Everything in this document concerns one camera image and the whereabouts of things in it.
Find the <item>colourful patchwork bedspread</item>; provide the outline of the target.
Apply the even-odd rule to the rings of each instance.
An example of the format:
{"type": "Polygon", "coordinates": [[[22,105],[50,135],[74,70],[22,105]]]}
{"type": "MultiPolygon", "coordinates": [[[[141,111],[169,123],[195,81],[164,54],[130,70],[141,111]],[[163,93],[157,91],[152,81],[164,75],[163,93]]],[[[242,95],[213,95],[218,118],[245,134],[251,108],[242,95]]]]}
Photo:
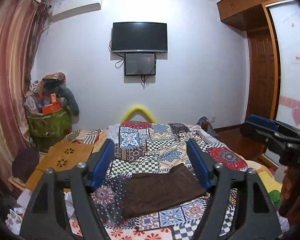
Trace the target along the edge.
{"type": "Polygon", "coordinates": [[[153,124],[125,121],[106,130],[76,130],[65,142],[90,144],[98,151],[106,139],[114,143],[114,159],[104,183],[90,196],[110,239],[193,239],[207,209],[206,193],[165,211],[123,220],[120,214],[125,183],[137,173],[168,173],[183,164],[191,168],[186,143],[194,139],[200,149],[226,167],[245,171],[246,161],[198,125],[153,124]]]}

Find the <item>wooden lap desk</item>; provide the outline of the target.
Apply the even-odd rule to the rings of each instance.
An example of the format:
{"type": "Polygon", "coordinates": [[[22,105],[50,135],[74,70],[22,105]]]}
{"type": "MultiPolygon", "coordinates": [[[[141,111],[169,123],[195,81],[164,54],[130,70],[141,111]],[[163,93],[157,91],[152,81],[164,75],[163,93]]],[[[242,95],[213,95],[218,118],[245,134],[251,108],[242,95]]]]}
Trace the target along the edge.
{"type": "Polygon", "coordinates": [[[58,142],[50,147],[48,153],[39,153],[39,163],[27,182],[15,177],[10,177],[8,181],[21,191],[33,191],[47,168],[53,168],[56,172],[70,170],[77,163],[87,161],[93,148],[91,144],[58,142]]]}

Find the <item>brown cloth garment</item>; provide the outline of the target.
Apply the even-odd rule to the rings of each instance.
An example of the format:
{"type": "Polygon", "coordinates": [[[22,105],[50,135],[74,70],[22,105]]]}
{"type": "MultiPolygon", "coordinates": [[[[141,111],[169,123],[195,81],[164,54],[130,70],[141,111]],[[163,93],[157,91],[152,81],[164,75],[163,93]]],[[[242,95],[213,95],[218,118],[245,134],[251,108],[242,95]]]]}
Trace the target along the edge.
{"type": "Polygon", "coordinates": [[[122,217],[132,218],[169,209],[206,193],[183,164],[168,173],[138,173],[126,180],[122,217]]]}

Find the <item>wooden wardrobe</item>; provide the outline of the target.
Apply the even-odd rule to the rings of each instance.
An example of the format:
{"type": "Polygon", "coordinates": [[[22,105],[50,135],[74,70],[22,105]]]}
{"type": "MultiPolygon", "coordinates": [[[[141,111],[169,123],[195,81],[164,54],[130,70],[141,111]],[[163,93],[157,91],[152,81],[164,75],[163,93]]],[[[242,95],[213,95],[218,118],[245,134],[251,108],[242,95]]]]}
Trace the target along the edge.
{"type": "Polygon", "coordinates": [[[285,0],[219,0],[221,22],[247,34],[249,95],[246,115],[273,119],[279,100],[279,54],[266,5],[285,0]]]}

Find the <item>dark maroon folded cloth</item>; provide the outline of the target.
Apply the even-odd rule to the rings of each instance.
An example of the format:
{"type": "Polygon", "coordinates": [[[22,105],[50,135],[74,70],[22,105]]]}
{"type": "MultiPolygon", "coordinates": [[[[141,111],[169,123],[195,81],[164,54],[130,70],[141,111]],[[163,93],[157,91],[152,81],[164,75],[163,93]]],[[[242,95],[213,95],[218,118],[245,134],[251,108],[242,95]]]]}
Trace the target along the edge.
{"type": "Polygon", "coordinates": [[[39,149],[37,147],[21,148],[12,163],[12,176],[24,183],[39,164],[39,149]]]}

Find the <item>green fabric storage bag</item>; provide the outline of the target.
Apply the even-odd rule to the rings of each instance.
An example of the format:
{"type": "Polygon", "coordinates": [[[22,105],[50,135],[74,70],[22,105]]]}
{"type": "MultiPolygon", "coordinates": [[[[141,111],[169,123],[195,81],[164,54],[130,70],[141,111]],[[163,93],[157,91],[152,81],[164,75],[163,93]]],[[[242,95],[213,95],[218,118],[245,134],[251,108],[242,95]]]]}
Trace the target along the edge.
{"type": "Polygon", "coordinates": [[[60,136],[72,126],[68,111],[63,108],[46,115],[28,115],[27,121],[30,135],[41,138],[60,136]]]}

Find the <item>white air conditioner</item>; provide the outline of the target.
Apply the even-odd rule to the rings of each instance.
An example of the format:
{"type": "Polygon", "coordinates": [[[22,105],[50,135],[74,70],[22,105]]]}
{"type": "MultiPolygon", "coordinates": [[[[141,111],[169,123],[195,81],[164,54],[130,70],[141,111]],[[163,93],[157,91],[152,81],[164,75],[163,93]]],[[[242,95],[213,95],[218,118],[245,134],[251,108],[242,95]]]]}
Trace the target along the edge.
{"type": "Polygon", "coordinates": [[[102,0],[63,0],[53,6],[52,22],[101,10],[102,0]]]}

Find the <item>small wall monitor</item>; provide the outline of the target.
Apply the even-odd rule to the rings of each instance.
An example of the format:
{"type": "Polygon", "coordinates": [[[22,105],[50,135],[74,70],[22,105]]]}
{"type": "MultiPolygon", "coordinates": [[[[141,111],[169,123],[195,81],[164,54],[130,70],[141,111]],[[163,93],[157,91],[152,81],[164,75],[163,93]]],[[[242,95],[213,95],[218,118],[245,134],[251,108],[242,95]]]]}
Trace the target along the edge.
{"type": "Polygon", "coordinates": [[[126,53],[125,76],[156,75],[156,62],[154,53],[126,53]]]}

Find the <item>yellow curved foam tube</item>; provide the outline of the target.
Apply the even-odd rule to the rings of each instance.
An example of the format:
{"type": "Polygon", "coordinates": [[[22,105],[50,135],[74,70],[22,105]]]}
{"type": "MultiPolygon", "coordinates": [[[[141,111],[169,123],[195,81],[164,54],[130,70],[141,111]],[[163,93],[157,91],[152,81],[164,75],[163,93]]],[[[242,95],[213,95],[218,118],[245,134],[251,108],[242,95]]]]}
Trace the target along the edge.
{"type": "Polygon", "coordinates": [[[149,123],[157,123],[156,118],[143,105],[133,105],[130,107],[130,109],[123,115],[120,122],[130,121],[132,117],[136,115],[142,116],[149,123]]]}

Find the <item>pink striped curtain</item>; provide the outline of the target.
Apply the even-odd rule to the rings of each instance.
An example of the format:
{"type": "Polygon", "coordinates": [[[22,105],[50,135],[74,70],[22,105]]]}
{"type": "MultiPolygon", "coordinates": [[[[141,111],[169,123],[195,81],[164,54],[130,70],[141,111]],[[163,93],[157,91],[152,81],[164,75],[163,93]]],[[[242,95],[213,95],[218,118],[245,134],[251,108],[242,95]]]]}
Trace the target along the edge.
{"type": "Polygon", "coordinates": [[[47,0],[0,3],[0,179],[6,186],[18,151],[29,142],[24,96],[49,4],[47,0]]]}

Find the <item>grey clothes on chair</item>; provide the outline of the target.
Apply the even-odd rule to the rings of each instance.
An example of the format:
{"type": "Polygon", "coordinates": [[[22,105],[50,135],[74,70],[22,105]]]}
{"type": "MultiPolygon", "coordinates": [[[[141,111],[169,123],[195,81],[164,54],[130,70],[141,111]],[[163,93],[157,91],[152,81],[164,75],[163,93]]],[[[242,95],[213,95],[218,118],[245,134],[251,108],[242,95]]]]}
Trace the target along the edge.
{"type": "Polygon", "coordinates": [[[207,132],[212,137],[218,137],[217,132],[213,129],[210,120],[206,116],[201,117],[198,120],[197,125],[199,125],[205,132],[207,132]]]}

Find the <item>wall mounted television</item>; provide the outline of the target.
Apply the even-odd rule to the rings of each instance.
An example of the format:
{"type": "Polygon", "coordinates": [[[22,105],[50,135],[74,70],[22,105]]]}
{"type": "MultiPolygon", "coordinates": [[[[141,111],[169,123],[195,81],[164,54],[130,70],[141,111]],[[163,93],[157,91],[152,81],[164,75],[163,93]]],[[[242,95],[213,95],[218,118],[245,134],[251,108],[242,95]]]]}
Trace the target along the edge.
{"type": "Polygon", "coordinates": [[[167,24],[157,22],[114,22],[111,51],[158,52],[168,51],[167,24]]]}

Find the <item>orange box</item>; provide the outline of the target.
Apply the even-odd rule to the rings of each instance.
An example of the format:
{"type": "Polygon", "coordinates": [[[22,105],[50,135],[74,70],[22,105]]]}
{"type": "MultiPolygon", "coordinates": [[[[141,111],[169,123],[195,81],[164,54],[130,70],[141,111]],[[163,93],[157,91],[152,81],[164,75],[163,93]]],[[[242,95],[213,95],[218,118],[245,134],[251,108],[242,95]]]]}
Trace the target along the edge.
{"type": "Polygon", "coordinates": [[[51,94],[49,98],[45,98],[44,106],[42,107],[43,114],[54,113],[61,109],[61,104],[57,100],[57,95],[55,93],[51,94]]]}

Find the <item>grey plush toy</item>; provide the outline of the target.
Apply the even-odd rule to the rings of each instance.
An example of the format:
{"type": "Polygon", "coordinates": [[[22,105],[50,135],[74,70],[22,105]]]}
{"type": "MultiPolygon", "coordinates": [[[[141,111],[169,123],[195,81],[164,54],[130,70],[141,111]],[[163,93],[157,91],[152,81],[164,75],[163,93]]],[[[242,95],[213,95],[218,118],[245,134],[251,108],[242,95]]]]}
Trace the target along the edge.
{"type": "Polygon", "coordinates": [[[66,104],[64,107],[68,107],[72,115],[79,115],[79,106],[77,104],[75,96],[72,91],[62,83],[62,81],[57,79],[43,79],[43,81],[43,92],[45,93],[45,95],[56,94],[60,98],[64,98],[66,100],[66,104]]]}

